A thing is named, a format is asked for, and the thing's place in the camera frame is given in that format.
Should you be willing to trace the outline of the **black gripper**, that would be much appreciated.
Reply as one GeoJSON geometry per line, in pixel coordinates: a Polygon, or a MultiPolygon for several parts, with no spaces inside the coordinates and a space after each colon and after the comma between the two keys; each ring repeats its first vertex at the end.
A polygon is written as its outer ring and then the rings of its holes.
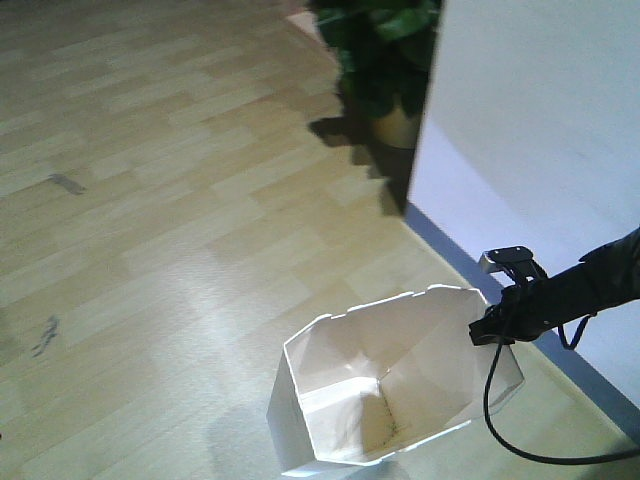
{"type": "Polygon", "coordinates": [[[542,292],[550,280],[514,284],[501,291],[501,300],[484,316],[469,324],[474,346],[531,342],[554,328],[549,315],[541,312],[542,292]]]}

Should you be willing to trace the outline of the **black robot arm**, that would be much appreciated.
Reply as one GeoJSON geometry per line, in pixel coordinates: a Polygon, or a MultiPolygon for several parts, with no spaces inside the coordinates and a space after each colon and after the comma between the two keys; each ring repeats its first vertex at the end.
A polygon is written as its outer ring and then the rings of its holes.
{"type": "Polygon", "coordinates": [[[553,328],[639,298],[639,231],[583,255],[579,263],[552,277],[524,246],[490,249],[479,264],[507,274],[499,303],[469,325],[475,346],[530,342],[553,328]]]}

